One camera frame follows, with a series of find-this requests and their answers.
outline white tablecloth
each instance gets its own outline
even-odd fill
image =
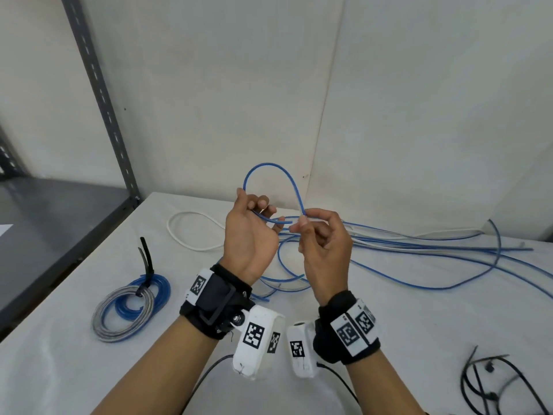
[[[177,244],[165,223],[176,211],[196,210],[220,222],[230,202],[187,196],[152,194],[74,272],[61,283],[3,342],[0,343],[0,413],[87,414],[146,352],[177,317],[185,290],[202,267],[209,267],[222,250],[193,252]],[[297,211],[282,210],[282,214]],[[201,216],[185,216],[176,232],[197,246],[216,244],[223,233]],[[91,329],[91,315],[101,299],[144,272],[137,247],[148,242],[157,273],[169,279],[169,303],[139,334],[128,341],[104,344]],[[465,241],[495,245],[493,236]],[[506,246],[520,244],[504,239]],[[534,252],[518,253],[553,271],[553,244],[525,242]],[[297,244],[284,246],[283,258],[301,270]],[[444,258],[412,257],[355,250],[354,259],[403,280],[429,286],[449,285],[482,270],[479,265]],[[521,265],[502,261],[553,291],[553,280]],[[267,276],[285,278],[275,259]],[[493,271],[474,283],[448,292],[413,290],[370,274],[355,265],[350,288],[377,317],[383,350],[423,408],[436,414],[471,413],[459,390],[463,364],[474,345],[477,356],[510,354],[553,410],[553,300],[514,277]],[[254,291],[262,291],[256,286]],[[314,319],[317,304],[311,291],[276,293],[268,307],[287,317],[287,324]],[[114,314],[108,322],[121,323]],[[227,335],[210,363],[236,347]],[[192,399],[190,414],[340,414],[360,413],[343,386],[328,372],[300,380],[291,369],[285,346],[277,350],[273,376],[251,382],[221,363]],[[337,370],[344,374],[343,366]],[[510,372],[499,364],[493,374],[482,370],[487,390],[497,390]],[[538,413],[522,382],[507,392],[502,409]],[[137,390],[140,399],[147,390]],[[474,397],[476,405],[481,402]]]

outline person's right arm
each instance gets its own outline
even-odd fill
[[[333,211],[305,210],[305,216],[290,226],[300,233],[299,251],[304,255],[305,275],[321,306],[337,293],[348,290],[349,258],[353,242],[340,217]],[[346,366],[363,415],[424,415],[415,398],[397,375],[384,353]]]

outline person's left hand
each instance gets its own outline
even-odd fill
[[[227,215],[225,251],[219,264],[251,286],[273,260],[283,225],[275,224],[271,228],[252,212],[265,217],[276,213],[276,207],[269,205],[265,195],[246,195],[242,188],[238,188],[236,194],[238,198]]]

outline black cable tie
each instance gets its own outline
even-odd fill
[[[154,276],[154,265],[151,262],[151,255],[150,251],[148,250],[148,245],[146,244],[146,239],[144,237],[141,237],[140,241],[142,242],[142,248],[144,250],[138,248],[138,251],[140,252],[142,260],[144,261],[145,276],[144,282],[142,282],[142,284],[138,286],[137,292],[135,293],[135,295],[138,297],[142,297],[142,292],[145,288],[150,288],[151,279]]]

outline silver coiled wire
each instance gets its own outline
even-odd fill
[[[134,295],[137,290],[138,286],[122,286],[107,295],[107,297],[96,307],[96,310],[94,310],[94,314],[92,315],[92,330],[100,341],[123,341],[138,332],[148,322],[154,311],[155,297],[154,293],[152,293],[149,288],[144,288],[142,291],[144,307],[142,307],[140,315],[130,325],[121,330],[110,330],[104,324],[104,315],[114,300],[122,295]]]

